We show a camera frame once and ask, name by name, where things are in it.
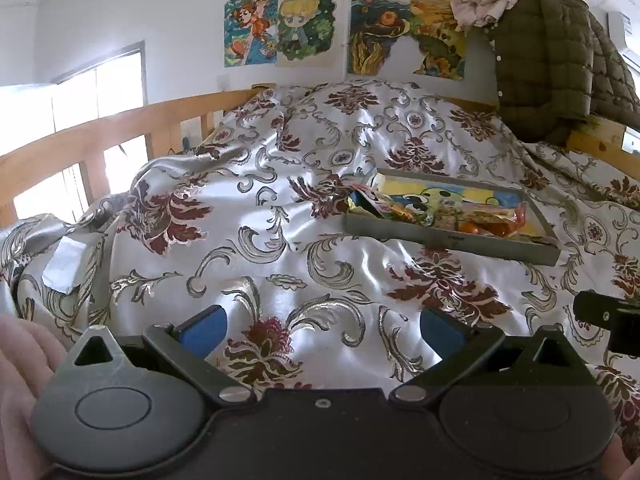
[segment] bedspread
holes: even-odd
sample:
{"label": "bedspread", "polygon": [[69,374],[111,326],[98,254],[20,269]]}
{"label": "bedspread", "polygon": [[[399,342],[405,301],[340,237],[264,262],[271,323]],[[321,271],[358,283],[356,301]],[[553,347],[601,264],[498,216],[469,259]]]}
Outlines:
{"label": "bedspread", "polygon": [[[562,243],[537,267],[342,231],[350,186],[373,168],[523,189]],[[574,295],[640,300],[640,188],[592,157],[524,144],[493,114],[415,84],[351,80],[267,90],[228,113],[196,150],[158,158],[128,194],[76,225],[43,216],[0,234],[0,310],[67,347],[88,324],[139,334],[221,305],[226,337],[207,360],[255,387],[388,392],[437,362],[420,338],[436,305],[510,335],[558,324],[591,364],[638,455],[640,365],[572,316]],[[63,235],[99,234],[81,285],[42,283]]]}

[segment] white tissue packet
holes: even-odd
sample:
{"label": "white tissue packet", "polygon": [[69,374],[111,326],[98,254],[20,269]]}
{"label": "white tissue packet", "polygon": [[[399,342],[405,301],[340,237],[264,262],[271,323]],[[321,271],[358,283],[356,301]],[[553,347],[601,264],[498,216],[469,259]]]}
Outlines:
{"label": "white tissue packet", "polygon": [[42,283],[62,294],[70,294],[80,285],[93,248],[92,244],[67,236],[60,238],[56,251],[44,268]]}

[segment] screw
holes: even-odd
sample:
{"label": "screw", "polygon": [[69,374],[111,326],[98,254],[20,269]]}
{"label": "screw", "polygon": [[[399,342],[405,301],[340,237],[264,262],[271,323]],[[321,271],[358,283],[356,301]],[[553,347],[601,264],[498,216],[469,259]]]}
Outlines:
{"label": "screw", "polygon": [[402,402],[420,402],[426,399],[427,392],[420,386],[400,386],[394,393],[396,399]]}
{"label": "screw", "polygon": [[225,402],[245,402],[251,397],[251,390],[244,386],[228,386],[218,396]]}
{"label": "screw", "polygon": [[316,400],[316,408],[330,408],[331,401],[329,399],[318,399]]}

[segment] jacket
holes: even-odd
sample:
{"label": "jacket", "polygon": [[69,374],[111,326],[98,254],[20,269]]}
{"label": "jacket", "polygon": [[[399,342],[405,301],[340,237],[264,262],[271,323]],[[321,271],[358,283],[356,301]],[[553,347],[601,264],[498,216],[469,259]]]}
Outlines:
{"label": "jacket", "polygon": [[500,115],[525,142],[562,144],[595,114],[640,130],[631,72],[582,0],[519,0],[490,31]]}

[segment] bed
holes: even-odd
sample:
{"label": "bed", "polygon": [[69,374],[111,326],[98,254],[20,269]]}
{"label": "bed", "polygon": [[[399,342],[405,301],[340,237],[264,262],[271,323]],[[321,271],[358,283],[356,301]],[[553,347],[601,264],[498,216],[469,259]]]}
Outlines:
{"label": "bed", "polygon": [[[221,109],[230,111],[213,130]],[[180,121],[197,116],[202,145],[172,154]],[[147,132],[153,160],[128,194],[108,196],[102,151]],[[14,196],[76,162],[94,201],[78,224],[15,222]],[[372,168],[524,190],[562,243],[558,264],[345,234],[350,186]],[[627,456],[638,456],[640,366],[571,312],[590,288],[640,300],[638,183],[591,155],[519,142],[489,105],[381,80],[198,96],[34,142],[0,157],[0,180],[0,310],[67,347],[89,324],[135,335],[217,304],[226,331],[206,359],[258,391],[388,392],[437,362],[420,338],[424,306],[511,335],[556,324],[609,397]],[[42,282],[63,235],[93,248],[67,296]]]}

